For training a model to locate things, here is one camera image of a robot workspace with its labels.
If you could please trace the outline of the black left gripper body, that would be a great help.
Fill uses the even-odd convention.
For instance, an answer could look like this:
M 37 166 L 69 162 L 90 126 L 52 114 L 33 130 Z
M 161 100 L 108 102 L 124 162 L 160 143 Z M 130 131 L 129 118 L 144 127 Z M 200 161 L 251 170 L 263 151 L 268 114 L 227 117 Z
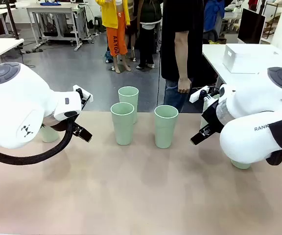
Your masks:
M 78 115 L 74 115 L 64 120 L 56 120 L 53 116 L 48 116 L 43 119 L 43 127 L 50 127 L 57 132 L 67 131 L 68 134 L 79 136 L 83 132 L 83 127 L 75 122 L 77 117 Z

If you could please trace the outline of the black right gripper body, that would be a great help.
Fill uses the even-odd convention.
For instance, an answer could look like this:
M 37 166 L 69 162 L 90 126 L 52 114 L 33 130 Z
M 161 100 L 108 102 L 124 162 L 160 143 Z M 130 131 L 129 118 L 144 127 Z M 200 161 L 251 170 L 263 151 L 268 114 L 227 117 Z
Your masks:
M 216 108 L 218 106 L 218 99 L 210 104 L 203 112 L 202 117 L 207 122 L 201 131 L 203 134 L 221 133 L 224 125 L 220 122 L 216 114 Z

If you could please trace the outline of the person's right hand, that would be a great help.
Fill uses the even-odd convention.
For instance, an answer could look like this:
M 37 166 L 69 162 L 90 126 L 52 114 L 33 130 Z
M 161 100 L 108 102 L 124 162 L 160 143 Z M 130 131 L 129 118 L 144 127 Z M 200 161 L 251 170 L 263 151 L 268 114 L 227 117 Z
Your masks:
M 191 81 L 188 78 L 179 78 L 178 92 L 181 94 L 188 94 L 191 89 Z

